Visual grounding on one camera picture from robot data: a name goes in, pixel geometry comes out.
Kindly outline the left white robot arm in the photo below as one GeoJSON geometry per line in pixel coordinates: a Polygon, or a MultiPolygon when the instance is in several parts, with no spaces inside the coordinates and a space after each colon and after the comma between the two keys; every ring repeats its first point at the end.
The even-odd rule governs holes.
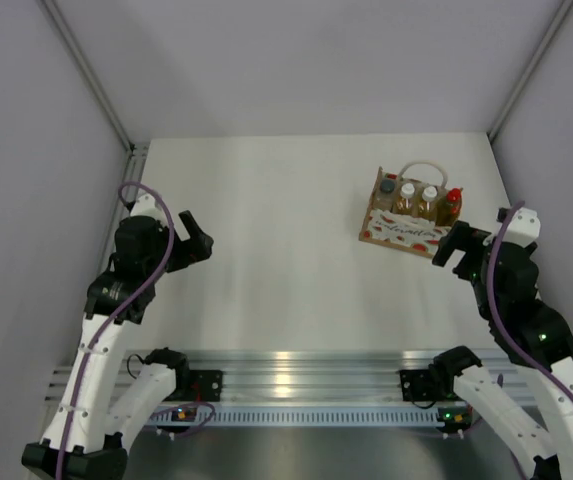
{"type": "Polygon", "coordinates": [[[214,241],[188,210],[180,239],[166,205],[151,193],[128,203],[106,269],[87,289],[82,334],[64,393],[41,439],[21,463],[39,479],[120,479],[130,448],[165,401],[200,399],[186,354],[157,348],[126,391],[115,385],[157,281],[209,259],[214,241]]]}

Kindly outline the clear square bottle black cap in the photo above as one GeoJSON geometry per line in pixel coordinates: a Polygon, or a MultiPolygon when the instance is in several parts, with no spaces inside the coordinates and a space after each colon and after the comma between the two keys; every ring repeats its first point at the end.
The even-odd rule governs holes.
{"type": "Polygon", "coordinates": [[[396,181],[391,178],[382,178],[375,187],[372,206],[374,209],[391,211],[395,203],[396,181]]]}

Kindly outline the yellow bottle red cap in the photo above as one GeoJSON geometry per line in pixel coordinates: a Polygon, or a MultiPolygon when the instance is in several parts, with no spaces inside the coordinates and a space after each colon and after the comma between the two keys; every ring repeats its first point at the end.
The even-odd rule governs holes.
{"type": "Polygon", "coordinates": [[[459,218],[462,208],[462,188],[453,188],[437,206],[436,225],[451,227],[459,218]]]}

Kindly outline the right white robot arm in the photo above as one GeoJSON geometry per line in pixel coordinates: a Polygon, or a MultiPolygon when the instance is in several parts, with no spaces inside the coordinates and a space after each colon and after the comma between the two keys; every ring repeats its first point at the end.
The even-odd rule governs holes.
{"type": "Polygon", "coordinates": [[[466,346],[436,356],[433,389],[466,402],[509,449],[526,479],[573,479],[573,335],[565,318],[540,299],[532,255],[541,223],[517,203],[498,212],[496,233],[456,221],[432,259],[472,286],[480,316],[523,378],[542,417],[535,421],[466,346]]]}

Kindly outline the amber bottle white cap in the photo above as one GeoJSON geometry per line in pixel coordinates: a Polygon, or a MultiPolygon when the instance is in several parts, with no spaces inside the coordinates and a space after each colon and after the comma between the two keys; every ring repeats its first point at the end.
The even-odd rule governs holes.
{"type": "Polygon", "coordinates": [[[438,194],[439,191],[435,186],[427,186],[422,190],[417,207],[418,219],[436,222],[438,194]]]}
{"type": "Polygon", "coordinates": [[[416,187],[412,182],[403,183],[392,207],[392,213],[412,216],[415,207],[416,187]]]}

